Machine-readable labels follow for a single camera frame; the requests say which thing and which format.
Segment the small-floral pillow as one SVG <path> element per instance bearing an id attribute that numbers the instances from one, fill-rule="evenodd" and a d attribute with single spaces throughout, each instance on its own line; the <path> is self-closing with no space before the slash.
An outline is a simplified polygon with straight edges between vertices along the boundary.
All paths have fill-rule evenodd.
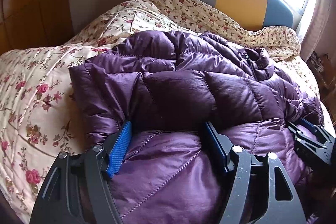
<path id="1" fill-rule="evenodd" d="M 200 0 L 146 0 L 177 25 L 193 32 L 211 32 L 247 48 L 265 48 L 276 61 L 298 56 L 301 46 L 294 30 L 285 26 L 248 31 Z"/>

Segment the purple quilted down jacket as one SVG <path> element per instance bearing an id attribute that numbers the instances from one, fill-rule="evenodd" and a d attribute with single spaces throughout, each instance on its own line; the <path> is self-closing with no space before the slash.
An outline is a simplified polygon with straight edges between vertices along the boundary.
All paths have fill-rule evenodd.
<path id="1" fill-rule="evenodd" d="M 248 152 L 274 152 L 300 199 L 310 170 L 286 122 L 323 124 L 319 99 L 263 49 L 204 33 L 144 31 L 70 68 L 87 144 L 130 121 L 134 133 L 109 182 L 124 223 L 212 223 L 226 191 L 199 132 L 211 122 Z"/>

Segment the wooden bedside shelf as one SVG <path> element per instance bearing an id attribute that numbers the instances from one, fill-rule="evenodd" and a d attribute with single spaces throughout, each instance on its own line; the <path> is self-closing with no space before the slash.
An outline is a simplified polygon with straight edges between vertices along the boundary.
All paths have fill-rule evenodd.
<path id="1" fill-rule="evenodd" d="M 313 52 L 306 63 L 317 80 L 322 102 L 330 111 L 335 111 L 335 67 L 328 55 L 318 56 Z"/>

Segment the floral quilt bedspread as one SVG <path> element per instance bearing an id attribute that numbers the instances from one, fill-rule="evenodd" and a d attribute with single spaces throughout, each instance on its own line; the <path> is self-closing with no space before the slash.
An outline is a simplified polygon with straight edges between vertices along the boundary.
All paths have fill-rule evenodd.
<path id="1" fill-rule="evenodd" d="M 145 30 L 190 31 L 151 2 L 132 0 L 101 14 L 61 46 L 12 50 L 1 56 L 1 192 L 17 222 L 30 221 L 58 153 L 84 149 L 69 67 Z"/>

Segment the brown wooden wardrobe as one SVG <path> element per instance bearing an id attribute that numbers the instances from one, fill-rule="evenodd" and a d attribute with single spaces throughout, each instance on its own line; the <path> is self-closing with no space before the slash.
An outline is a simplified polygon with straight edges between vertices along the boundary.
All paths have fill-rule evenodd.
<path id="1" fill-rule="evenodd" d="M 69 0 L 1 0 L 1 53 L 59 46 L 73 36 Z"/>

